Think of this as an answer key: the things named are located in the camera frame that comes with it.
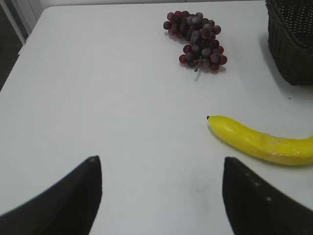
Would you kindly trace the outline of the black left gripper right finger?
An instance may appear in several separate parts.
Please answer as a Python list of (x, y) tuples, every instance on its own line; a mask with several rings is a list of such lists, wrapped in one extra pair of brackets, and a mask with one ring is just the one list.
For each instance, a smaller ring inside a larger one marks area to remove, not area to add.
[(240, 160), (225, 157), (222, 195), (236, 235), (311, 235), (313, 211), (286, 196)]

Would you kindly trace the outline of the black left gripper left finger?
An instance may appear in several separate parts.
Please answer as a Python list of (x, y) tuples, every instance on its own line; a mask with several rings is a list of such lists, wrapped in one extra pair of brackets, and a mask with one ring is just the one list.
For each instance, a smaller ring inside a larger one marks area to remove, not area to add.
[(102, 198), (98, 156), (88, 157), (56, 184), (0, 216), (2, 235), (88, 235)]

